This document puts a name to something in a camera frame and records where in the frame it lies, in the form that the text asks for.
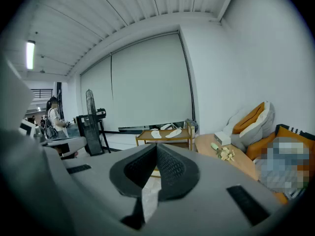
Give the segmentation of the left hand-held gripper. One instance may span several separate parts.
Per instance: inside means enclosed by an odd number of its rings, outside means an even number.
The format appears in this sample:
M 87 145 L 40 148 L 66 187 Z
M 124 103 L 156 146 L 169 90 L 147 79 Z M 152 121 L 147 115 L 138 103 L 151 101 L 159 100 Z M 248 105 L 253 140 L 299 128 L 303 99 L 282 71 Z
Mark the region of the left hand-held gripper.
M 43 147 L 55 149 L 60 158 L 74 158 L 77 156 L 78 150 L 83 148 L 86 144 L 85 137 L 74 137 L 74 138 L 58 138 L 58 139 L 47 139 L 44 133 L 41 132 L 41 126 L 23 119 L 19 131 L 22 135 L 30 136 L 40 143 Z

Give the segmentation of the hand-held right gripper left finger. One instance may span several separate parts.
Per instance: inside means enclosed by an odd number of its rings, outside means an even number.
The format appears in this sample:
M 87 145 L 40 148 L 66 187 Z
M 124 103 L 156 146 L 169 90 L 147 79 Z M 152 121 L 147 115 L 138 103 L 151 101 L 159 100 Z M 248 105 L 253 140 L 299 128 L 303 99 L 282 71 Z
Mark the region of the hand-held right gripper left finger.
M 78 236 L 155 236 L 145 222 L 142 189 L 157 164 L 157 146 L 142 145 L 95 157 L 68 159 L 75 185 L 71 209 Z

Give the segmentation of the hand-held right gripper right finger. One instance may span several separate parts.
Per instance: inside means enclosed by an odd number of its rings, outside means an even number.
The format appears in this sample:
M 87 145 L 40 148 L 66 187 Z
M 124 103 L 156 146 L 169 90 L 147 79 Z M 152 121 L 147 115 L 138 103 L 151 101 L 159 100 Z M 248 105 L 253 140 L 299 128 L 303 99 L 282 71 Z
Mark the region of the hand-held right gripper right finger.
M 270 190 L 220 159 L 183 148 L 158 144 L 181 161 L 198 167 L 185 167 L 187 178 L 180 187 L 196 185 L 178 199 L 160 201 L 145 225 L 147 236 L 258 236 L 267 233 L 268 219 L 281 204 Z

